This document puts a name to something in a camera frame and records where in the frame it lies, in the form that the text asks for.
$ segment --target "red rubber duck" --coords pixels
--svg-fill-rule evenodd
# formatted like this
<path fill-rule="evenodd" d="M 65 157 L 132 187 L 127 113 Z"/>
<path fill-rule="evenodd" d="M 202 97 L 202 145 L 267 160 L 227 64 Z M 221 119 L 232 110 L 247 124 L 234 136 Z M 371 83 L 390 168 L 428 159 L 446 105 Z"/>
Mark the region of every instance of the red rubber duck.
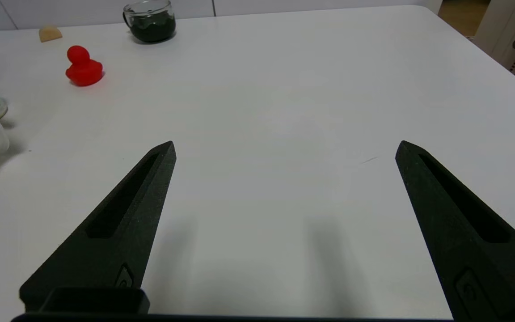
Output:
<path fill-rule="evenodd" d="M 92 85 L 102 78 L 102 64 L 90 59 L 89 52 L 81 46 L 72 46 L 67 51 L 67 58 L 73 65 L 65 75 L 78 86 Z"/>

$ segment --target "white table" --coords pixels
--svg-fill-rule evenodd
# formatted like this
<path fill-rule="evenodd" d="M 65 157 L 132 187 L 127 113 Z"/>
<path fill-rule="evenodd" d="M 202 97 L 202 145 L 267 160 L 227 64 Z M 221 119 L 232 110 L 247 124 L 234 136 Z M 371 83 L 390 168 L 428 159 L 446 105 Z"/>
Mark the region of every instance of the white table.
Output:
<path fill-rule="evenodd" d="M 515 227 L 515 77 L 418 6 L 0 31 L 0 321 L 153 146 L 178 155 L 151 312 L 450 318 L 394 161 L 428 149 Z M 77 88 L 66 50 L 106 76 Z"/>

